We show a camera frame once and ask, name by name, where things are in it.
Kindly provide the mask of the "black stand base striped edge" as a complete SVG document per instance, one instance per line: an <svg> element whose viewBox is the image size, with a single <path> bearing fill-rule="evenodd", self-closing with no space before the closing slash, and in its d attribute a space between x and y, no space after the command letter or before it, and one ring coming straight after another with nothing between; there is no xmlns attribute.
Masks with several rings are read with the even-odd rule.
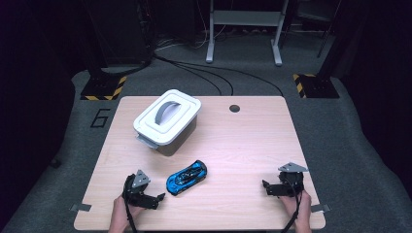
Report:
<svg viewBox="0 0 412 233"><path fill-rule="evenodd" d="M126 77L109 78L105 83L89 80L81 92L82 100L109 101L116 100L123 88Z"/></svg>
<svg viewBox="0 0 412 233"><path fill-rule="evenodd" d="M301 98L338 98L331 80L322 80L312 74L293 74L297 92Z"/></svg>

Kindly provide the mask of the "person's right hand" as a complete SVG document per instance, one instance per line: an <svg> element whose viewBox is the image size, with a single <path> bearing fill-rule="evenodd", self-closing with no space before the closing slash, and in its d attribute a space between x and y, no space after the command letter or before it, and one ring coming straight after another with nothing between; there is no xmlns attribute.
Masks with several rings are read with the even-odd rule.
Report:
<svg viewBox="0 0 412 233"><path fill-rule="evenodd" d="M295 225L309 224L311 216L312 199L311 196L305 190L303 190L298 195L298 201L300 202L299 205L296 204L295 199L292 197L281 196L280 200L283 203L286 212L289 216L293 216L294 212L298 211L298 215L295 220Z"/></svg>

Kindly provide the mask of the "dark cabinet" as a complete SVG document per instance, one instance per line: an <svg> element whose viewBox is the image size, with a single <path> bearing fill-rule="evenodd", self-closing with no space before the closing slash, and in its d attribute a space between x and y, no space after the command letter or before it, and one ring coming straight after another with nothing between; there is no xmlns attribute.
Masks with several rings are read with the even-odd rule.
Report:
<svg viewBox="0 0 412 233"><path fill-rule="evenodd" d="M85 0L108 65L138 65L152 59L154 37L144 0Z"/></svg>

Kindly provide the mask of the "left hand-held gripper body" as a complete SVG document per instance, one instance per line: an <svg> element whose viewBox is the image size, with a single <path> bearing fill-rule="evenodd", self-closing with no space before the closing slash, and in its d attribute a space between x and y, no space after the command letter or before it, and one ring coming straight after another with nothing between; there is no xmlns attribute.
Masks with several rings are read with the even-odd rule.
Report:
<svg viewBox="0 0 412 233"><path fill-rule="evenodd" d="M122 192L125 202L134 207L155 210L159 199L144 193L149 183L149 177L142 170L138 170L136 174L129 175L124 183Z"/></svg>

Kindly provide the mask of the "person's left hand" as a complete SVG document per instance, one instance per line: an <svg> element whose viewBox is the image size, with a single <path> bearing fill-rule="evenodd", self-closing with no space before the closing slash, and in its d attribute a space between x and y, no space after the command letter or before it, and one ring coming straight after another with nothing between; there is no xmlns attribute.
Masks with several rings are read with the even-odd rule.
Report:
<svg viewBox="0 0 412 233"><path fill-rule="evenodd" d="M131 215L136 218L142 211L141 207L129 206ZM112 211L111 225L113 227L126 227L128 225L128 217L126 213L126 206L124 199L119 196L114 200L114 207Z"/></svg>

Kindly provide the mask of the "white metal desk frame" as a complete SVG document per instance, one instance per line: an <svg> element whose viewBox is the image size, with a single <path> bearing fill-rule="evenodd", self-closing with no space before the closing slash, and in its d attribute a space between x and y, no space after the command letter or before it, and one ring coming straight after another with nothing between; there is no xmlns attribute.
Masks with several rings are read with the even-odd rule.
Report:
<svg viewBox="0 0 412 233"><path fill-rule="evenodd" d="M281 0L282 9L277 12L255 12L255 11L233 11L233 10L216 10L214 2L210 0L209 10L209 43L205 61L212 63L214 61L215 49L215 26L216 25L241 25L241 26L265 26L275 27L275 38L270 41L274 57L274 63L277 67L283 65L280 54L279 41L287 15L287 7L290 0Z"/></svg>

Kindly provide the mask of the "blue toy car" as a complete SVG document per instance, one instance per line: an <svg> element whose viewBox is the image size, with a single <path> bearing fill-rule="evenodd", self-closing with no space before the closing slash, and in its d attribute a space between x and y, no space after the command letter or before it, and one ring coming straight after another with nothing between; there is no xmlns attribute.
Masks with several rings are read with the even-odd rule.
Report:
<svg viewBox="0 0 412 233"><path fill-rule="evenodd" d="M195 160L189 167L169 176L166 181L167 191L177 196L183 191L203 181L207 176L207 166L200 160Z"/></svg>

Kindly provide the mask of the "white lid with grey handle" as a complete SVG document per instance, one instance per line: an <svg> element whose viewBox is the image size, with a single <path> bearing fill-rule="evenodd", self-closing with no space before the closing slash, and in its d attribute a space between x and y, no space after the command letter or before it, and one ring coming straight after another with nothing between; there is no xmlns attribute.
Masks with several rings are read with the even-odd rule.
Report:
<svg viewBox="0 0 412 233"><path fill-rule="evenodd" d="M134 119L137 139L152 149L167 146L189 126L200 109L198 99L170 89Z"/></svg>

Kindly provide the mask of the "translucent brown storage container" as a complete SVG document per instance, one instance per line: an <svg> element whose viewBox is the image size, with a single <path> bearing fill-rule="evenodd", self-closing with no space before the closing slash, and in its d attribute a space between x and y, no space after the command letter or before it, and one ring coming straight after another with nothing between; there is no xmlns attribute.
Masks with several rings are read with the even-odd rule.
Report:
<svg viewBox="0 0 412 233"><path fill-rule="evenodd" d="M157 152L165 155L171 156L173 155L181 145L187 140L187 138L191 135L191 133L196 128L197 117L195 117L185 129L178 134L178 136L168 145L158 145L155 142L152 142L149 138L138 134L137 140L148 146L150 149L156 150Z"/></svg>

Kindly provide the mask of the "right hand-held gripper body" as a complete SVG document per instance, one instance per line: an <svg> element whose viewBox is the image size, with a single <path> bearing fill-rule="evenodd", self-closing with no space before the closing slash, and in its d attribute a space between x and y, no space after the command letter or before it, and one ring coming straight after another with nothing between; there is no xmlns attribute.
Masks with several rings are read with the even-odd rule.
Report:
<svg viewBox="0 0 412 233"><path fill-rule="evenodd" d="M289 162L278 168L280 171L279 180L281 182L281 196L295 197L304 189L304 172L308 169Z"/></svg>

